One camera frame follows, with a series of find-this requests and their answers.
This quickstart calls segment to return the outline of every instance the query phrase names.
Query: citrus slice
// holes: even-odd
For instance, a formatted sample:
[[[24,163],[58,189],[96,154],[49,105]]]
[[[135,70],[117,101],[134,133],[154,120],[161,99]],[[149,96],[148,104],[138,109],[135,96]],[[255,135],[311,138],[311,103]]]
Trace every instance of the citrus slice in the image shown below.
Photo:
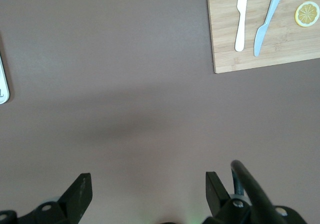
[[[294,18],[298,25],[309,27],[318,20],[319,15],[319,6],[314,2],[308,1],[297,8]]]

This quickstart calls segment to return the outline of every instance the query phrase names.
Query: plastic knife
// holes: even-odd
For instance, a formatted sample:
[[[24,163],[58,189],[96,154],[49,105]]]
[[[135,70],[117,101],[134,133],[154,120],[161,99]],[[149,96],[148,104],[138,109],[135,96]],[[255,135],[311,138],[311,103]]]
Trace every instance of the plastic knife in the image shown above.
[[[5,103],[9,99],[9,89],[4,72],[4,67],[0,57],[0,104]]]
[[[245,20],[246,20],[246,7],[247,7],[247,1],[248,0],[238,0],[238,3],[236,5],[239,13],[239,25],[238,25],[238,31],[235,38],[235,50],[240,52],[244,50],[244,44],[245,44]]]
[[[271,0],[268,12],[266,14],[265,22],[263,25],[261,25],[255,35],[255,40],[254,40],[254,56],[259,56],[260,50],[261,50],[261,45],[262,42],[264,41],[265,34],[267,32],[267,29],[269,27],[270,21],[272,16],[274,15],[276,11],[276,7],[278,6],[280,0]]]

